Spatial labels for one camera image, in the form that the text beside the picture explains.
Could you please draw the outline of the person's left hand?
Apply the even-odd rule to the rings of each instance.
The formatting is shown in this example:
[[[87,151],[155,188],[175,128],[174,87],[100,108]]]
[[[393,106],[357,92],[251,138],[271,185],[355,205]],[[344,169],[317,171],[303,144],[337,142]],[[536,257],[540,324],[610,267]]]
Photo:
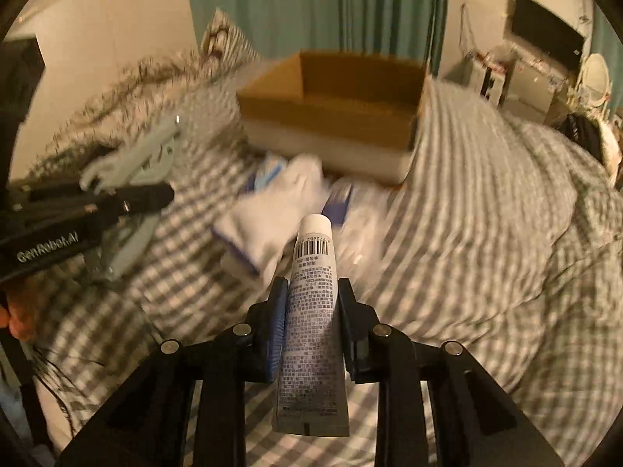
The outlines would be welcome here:
[[[32,341],[36,335],[38,292],[33,277],[8,281],[1,287],[6,305],[1,307],[0,327],[15,339]]]

